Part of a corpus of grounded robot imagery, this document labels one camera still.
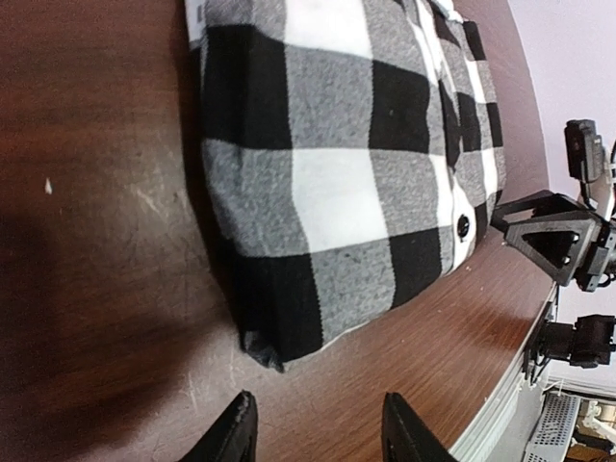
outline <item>folded shirt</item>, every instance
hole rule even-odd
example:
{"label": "folded shirt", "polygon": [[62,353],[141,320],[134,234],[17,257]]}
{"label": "folded shirt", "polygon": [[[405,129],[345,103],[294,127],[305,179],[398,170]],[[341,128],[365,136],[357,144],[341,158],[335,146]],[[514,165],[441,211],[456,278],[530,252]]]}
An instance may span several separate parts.
{"label": "folded shirt", "polygon": [[187,0],[208,188],[263,365],[404,304],[484,237],[499,110],[477,26],[448,4]]}

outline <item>white wall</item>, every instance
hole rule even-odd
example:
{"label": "white wall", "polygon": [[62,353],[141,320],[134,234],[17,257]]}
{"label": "white wall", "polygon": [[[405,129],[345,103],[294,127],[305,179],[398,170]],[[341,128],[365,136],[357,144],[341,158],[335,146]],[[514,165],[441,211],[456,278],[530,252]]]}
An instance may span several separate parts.
{"label": "white wall", "polygon": [[[563,129],[572,118],[597,121],[611,149],[616,138],[616,0],[509,0],[530,74],[546,143],[551,188],[578,196],[569,177]],[[594,294],[565,289],[560,319],[573,322],[594,313],[616,315],[616,283]],[[592,371],[554,364],[552,376],[610,391],[616,396],[616,354],[612,366]]]}

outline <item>brown wooden surface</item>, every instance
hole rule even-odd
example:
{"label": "brown wooden surface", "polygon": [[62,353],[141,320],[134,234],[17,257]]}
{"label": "brown wooden surface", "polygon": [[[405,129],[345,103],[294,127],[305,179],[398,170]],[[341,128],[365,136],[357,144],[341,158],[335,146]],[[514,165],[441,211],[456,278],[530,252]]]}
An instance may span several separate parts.
{"label": "brown wooden surface", "polygon": [[[492,63],[504,198],[533,193],[543,141],[507,2],[457,4]],[[214,277],[185,34],[178,1],[0,2],[0,460],[175,460],[242,388],[262,461],[379,460],[386,391],[452,445],[548,277],[491,232],[408,306],[284,375],[259,367]]]}

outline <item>black mount bracket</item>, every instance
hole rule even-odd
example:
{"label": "black mount bracket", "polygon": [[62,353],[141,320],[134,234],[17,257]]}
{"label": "black mount bracket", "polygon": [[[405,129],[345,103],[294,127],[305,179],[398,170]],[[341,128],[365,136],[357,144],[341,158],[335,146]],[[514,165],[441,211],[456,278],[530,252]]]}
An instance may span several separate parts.
{"label": "black mount bracket", "polygon": [[[526,214],[517,221],[507,218]],[[496,207],[492,225],[554,282],[594,292],[616,269],[616,226],[566,195],[541,191]]]}
{"label": "black mount bracket", "polygon": [[526,344],[523,372],[531,384],[537,382],[551,360],[594,369],[599,365],[609,365],[611,353],[616,351],[616,317],[592,315],[578,318],[575,324],[565,324],[555,322],[550,316],[554,306],[557,309],[558,293],[547,305]]}

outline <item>white square pattern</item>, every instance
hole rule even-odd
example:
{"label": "white square pattern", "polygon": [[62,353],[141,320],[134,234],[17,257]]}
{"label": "white square pattern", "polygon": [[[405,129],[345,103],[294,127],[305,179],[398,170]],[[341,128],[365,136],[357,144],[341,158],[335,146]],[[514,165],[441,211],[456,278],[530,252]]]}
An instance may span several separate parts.
{"label": "white square pattern", "polygon": [[286,43],[372,57],[362,0],[286,0],[286,3]]}
{"label": "white square pattern", "polygon": [[485,185],[485,197],[489,198],[499,190],[499,171],[494,149],[484,149],[481,151],[481,161],[483,163],[483,181]]}
{"label": "white square pattern", "polygon": [[453,224],[453,195],[451,194],[451,185],[449,184],[447,158],[434,154],[429,155],[430,162],[434,168],[434,178],[436,179],[436,188],[438,190],[438,206],[436,209],[436,218],[438,219],[439,228],[445,228]]}
{"label": "white square pattern", "polygon": [[293,201],[311,252],[387,239],[368,149],[296,149]]}

